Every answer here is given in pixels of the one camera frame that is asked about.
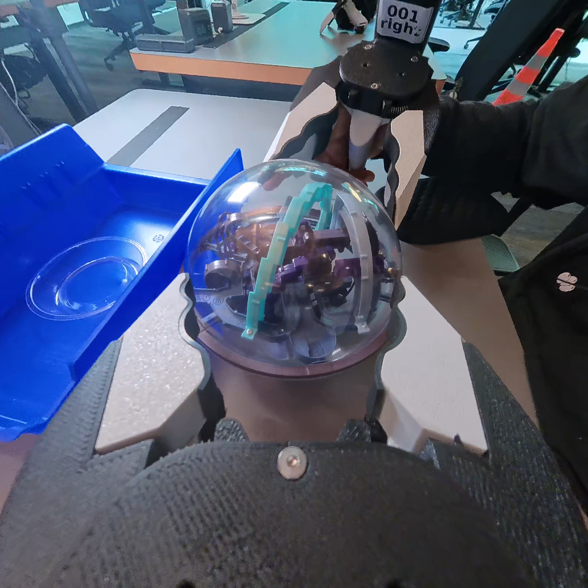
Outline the black office chair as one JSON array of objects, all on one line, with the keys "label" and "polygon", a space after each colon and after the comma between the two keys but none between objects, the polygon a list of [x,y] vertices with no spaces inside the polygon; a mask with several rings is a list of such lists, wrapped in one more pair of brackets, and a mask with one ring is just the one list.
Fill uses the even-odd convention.
[{"label": "black office chair", "polygon": [[104,57],[108,70],[114,69],[113,62],[117,55],[129,52],[135,47],[134,28],[143,23],[143,5],[149,12],[155,33],[168,34],[167,31],[155,25],[153,17],[153,13],[157,12],[163,4],[165,1],[78,1],[83,19],[88,25],[107,29],[122,39],[121,43]]}]

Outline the long pale desk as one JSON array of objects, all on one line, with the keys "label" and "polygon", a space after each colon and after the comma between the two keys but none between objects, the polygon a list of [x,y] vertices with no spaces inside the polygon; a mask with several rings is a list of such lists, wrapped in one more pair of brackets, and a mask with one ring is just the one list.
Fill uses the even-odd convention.
[{"label": "long pale desk", "polygon": [[333,61],[362,40],[372,40],[374,22],[363,35],[319,33],[332,2],[286,1],[286,6],[218,48],[197,47],[190,54],[132,49],[137,70],[271,84],[302,85],[312,69]]}]

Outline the clear plastic maze ball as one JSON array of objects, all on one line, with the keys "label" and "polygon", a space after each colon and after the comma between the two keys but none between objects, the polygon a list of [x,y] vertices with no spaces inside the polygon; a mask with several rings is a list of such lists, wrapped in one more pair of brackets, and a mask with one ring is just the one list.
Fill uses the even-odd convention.
[{"label": "clear plastic maze ball", "polygon": [[382,198],[327,164],[278,159],[205,196],[187,241],[186,332],[245,370],[315,378],[398,328],[401,247]]}]

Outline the person's right hand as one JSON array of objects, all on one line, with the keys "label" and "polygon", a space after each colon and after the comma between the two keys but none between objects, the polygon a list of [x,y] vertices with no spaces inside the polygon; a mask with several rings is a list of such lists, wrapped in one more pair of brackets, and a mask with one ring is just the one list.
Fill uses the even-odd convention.
[{"label": "person's right hand", "polygon": [[[375,174],[366,169],[365,166],[358,169],[349,168],[349,137],[352,116],[342,105],[337,105],[337,120],[333,125],[332,132],[323,153],[316,157],[316,160],[350,173],[354,178],[367,187],[375,180]],[[380,158],[386,138],[389,124],[380,125],[371,140],[369,141],[368,159]]]}]

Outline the clear plastic ball stand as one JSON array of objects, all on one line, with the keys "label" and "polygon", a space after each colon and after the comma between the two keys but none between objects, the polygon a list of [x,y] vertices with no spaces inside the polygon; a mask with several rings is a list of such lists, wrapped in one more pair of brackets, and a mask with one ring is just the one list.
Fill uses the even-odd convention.
[{"label": "clear plastic ball stand", "polygon": [[85,319],[109,310],[148,261],[128,238],[101,236],[76,243],[37,271],[26,290],[28,308],[44,319]]}]

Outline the blue plastic bin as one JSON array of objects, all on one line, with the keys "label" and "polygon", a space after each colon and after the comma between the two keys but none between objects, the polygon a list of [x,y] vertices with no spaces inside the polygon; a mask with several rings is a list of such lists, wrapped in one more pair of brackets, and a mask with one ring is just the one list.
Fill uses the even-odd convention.
[{"label": "blue plastic bin", "polygon": [[[205,196],[244,169],[234,150],[211,180],[107,164],[61,125],[1,157],[1,441],[39,435],[107,346],[180,273]],[[76,320],[33,313],[26,290],[78,242],[120,236],[148,261],[107,311]]]}]

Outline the orange traffic cone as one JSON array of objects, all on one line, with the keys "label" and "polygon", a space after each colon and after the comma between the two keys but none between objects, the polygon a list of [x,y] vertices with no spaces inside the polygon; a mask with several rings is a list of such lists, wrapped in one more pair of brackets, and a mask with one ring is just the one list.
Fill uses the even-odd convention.
[{"label": "orange traffic cone", "polygon": [[509,105],[522,101],[538,77],[557,43],[564,34],[563,28],[556,28],[548,40],[536,51],[531,59],[518,71],[513,80],[498,95],[493,106]]}]

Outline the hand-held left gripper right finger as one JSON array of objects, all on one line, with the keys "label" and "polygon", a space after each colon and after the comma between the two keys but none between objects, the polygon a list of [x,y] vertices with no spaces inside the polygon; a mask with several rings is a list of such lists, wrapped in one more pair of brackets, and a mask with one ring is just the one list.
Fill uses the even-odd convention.
[{"label": "hand-held left gripper right finger", "polygon": [[379,328],[369,342],[388,444],[419,453],[428,440],[452,445],[458,437],[467,450],[486,452],[463,339],[408,277],[381,286],[369,326]]}]

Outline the black backpack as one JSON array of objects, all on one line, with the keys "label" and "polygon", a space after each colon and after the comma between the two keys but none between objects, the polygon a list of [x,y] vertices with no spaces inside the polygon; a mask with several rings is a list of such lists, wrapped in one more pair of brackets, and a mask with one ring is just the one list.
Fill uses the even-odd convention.
[{"label": "black backpack", "polygon": [[587,511],[587,234],[499,279],[540,430]]}]

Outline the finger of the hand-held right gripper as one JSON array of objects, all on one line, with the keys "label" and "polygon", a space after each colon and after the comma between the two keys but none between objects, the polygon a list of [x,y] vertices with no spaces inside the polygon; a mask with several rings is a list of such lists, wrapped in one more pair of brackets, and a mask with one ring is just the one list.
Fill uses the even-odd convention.
[{"label": "finger of the hand-held right gripper", "polygon": [[439,124],[439,95],[424,88],[409,108],[393,118],[385,136],[389,161],[385,184],[386,210],[395,226],[406,215]]},{"label": "finger of the hand-held right gripper", "polygon": [[340,63],[310,71],[276,134],[276,159],[316,160],[327,147],[337,120]]}]

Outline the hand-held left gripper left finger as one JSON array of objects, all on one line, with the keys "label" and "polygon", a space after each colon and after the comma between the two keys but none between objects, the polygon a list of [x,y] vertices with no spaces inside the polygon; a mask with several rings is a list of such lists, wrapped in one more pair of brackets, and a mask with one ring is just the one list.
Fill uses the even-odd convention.
[{"label": "hand-held left gripper left finger", "polygon": [[198,391],[211,383],[207,352],[186,332],[188,276],[176,276],[122,337],[95,450],[143,440],[185,447],[205,423]]}]

